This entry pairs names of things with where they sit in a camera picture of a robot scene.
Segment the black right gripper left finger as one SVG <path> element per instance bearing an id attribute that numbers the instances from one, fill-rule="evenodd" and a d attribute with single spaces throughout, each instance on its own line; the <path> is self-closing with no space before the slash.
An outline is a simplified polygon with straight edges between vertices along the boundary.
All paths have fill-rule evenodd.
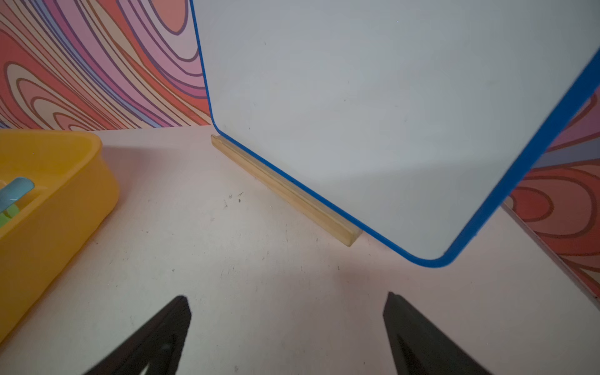
<path id="1" fill-rule="evenodd" d="M 179 295 L 88 374 L 175 374 L 192 319 L 188 299 Z"/>

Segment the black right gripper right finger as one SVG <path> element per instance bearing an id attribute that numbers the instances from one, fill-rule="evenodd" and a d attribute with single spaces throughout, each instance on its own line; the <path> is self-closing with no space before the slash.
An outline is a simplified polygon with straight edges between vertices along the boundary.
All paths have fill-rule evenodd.
<path id="1" fill-rule="evenodd" d="M 488 374 L 401 295 L 387 294 L 384 324 L 398 374 Z"/>

